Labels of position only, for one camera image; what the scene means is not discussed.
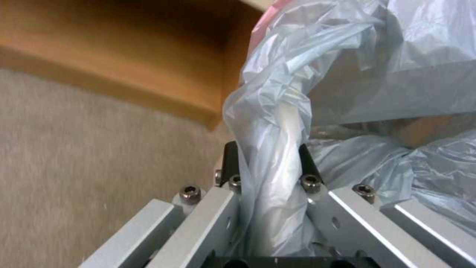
clear plastic bag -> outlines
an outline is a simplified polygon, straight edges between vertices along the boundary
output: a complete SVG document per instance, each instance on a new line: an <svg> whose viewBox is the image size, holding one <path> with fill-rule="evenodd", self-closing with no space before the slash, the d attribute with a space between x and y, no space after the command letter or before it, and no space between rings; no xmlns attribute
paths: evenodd
<svg viewBox="0 0 476 268"><path fill-rule="evenodd" d="M375 135L315 139L308 147L329 189L362 182L383 205L413 197L476 237L476 130L415 150Z"/></svg>
<svg viewBox="0 0 476 268"><path fill-rule="evenodd" d="M297 186L298 147L311 122L476 110L476 3L456 2L295 0L275 15L243 66L243 86L223 108L238 142L245 254L314 254ZM387 159L385 173L405 170L391 164L404 149L381 144L392 148L374 152ZM379 189L389 199L409 194L396 186L388 176Z"/></svg>

wooden shelf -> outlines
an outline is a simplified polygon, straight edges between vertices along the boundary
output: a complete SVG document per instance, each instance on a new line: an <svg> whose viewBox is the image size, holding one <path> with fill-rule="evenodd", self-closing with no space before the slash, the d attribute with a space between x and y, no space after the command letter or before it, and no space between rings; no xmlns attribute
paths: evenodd
<svg viewBox="0 0 476 268"><path fill-rule="evenodd" d="M229 70L239 72L260 15L243 4L225 3L225 12L209 12L182 2L4 0L0 66L212 128L221 119L224 94L238 83L239 74ZM242 43L240 51L230 51L236 42Z"/></svg>

screw hole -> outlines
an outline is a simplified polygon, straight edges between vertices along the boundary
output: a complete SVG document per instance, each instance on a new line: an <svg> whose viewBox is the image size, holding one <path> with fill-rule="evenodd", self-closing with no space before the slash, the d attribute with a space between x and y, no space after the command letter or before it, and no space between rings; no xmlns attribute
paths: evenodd
<svg viewBox="0 0 476 268"><path fill-rule="evenodd" d="M337 230L340 228L340 222L336 217L332 217L332 226Z"/></svg>
<svg viewBox="0 0 476 268"><path fill-rule="evenodd" d="M357 186L357 191L366 193L366 194L371 194L373 192L372 188L368 185L359 185Z"/></svg>
<svg viewBox="0 0 476 268"><path fill-rule="evenodd" d="M184 192L186 194L191 194L191 193L194 193L196 190L197 189L194 186L187 186L185 187Z"/></svg>
<svg viewBox="0 0 476 268"><path fill-rule="evenodd" d="M241 178L239 175L235 175L233 177L231 177L231 179L234 181L234 182L241 182Z"/></svg>
<svg viewBox="0 0 476 268"><path fill-rule="evenodd" d="M307 175L304 177L304 179L311 183L317 183L317 178L314 175Z"/></svg>

crumpled plastic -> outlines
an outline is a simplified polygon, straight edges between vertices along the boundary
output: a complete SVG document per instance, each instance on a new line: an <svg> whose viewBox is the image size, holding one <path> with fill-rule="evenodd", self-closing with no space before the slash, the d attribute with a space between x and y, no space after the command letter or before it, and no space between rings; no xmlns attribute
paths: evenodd
<svg viewBox="0 0 476 268"><path fill-rule="evenodd" d="M311 122L476 110L476 3L456 2L295 0L274 15L243 66L243 85L223 108L238 144L244 254L314 254L306 195L297 185L298 147ZM386 181L377 185L374 177L375 186L384 198L403 198L409 192L396 191L391 174L409 163L392 159L408 151L383 139L378 146L387 154L373 153Z"/></svg>
<svg viewBox="0 0 476 268"><path fill-rule="evenodd" d="M476 237L476 130L415 150L376 135L312 139L308 148L328 189L364 183L383 205L415 198Z"/></svg>

hex bolt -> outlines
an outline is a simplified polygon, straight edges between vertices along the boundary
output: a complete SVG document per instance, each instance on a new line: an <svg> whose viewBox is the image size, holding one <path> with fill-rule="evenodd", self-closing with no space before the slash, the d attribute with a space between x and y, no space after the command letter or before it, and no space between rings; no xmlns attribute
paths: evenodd
<svg viewBox="0 0 476 268"><path fill-rule="evenodd" d="M356 184L352 190L367 202L373 204L375 202L375 190L366 184Z"/></svg>
<svg viewBox="0 0 476 268"><path fill-rule="evenodd" d="M301 186L306 193L314 194L321 189L322 181L320 178L312 174L304 174L301 176Z"/></svg>
<svg viewBox="0 0 476 268"><path fill-rule="evenodd" d="M230 180L228 181L228 185L230 187L230 190L232 190L236 194L241 194L241 178L239 174L231 176Z"/></svg>
<svg viewBox="0 0 476 268"><path fill-rule="evenodd" d="M180 189L179 195L185 204L195 205L201 199L200 187L193 184L185 185Z"/></svg>
<svg viewBox="0 0 476 268"><path fill-rule="evenodd" d="M221 187L221 169L215 170L215 186Z"/></svg>

